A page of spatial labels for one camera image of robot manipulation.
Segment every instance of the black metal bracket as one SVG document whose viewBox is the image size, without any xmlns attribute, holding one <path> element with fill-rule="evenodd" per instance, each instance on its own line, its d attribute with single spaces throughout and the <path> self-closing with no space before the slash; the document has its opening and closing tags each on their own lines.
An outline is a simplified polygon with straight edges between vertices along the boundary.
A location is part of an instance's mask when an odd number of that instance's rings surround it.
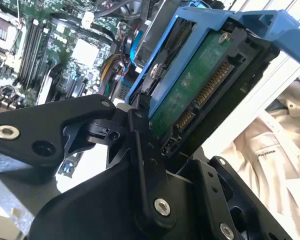
<svg viewBox="0 0 300 240">
<path fill-rule="evenodd" d="M 0 138 L 0 173 L 38 184 L 51 179 L 79 127 L 110 118 L 115 109 L 106 97 L 90 95 L 0 113 L 0 126 L 19 132 L 15 139 Z M 71 134 L 64 135 L 72 124 Z"/>
<path fill-rule="evenodd" d="M 0 185 L 9 199 L 22 199 L 22 210 L 30 206 L 33 224 L 23 226 L 30 240 L 291 239 L 223 158 L 189 159 L 177 174 L 167 172 L 147 99 L 136 99 L 126 111 L 91 95 L 0 113 L 0 127 L 19 132 L 1 129 Z M 108 168 L 42 197 L 62 160 L 95 143 L 109 146 Z M 39 204 L 28 189 L 39 189 Z"/>
</svg>

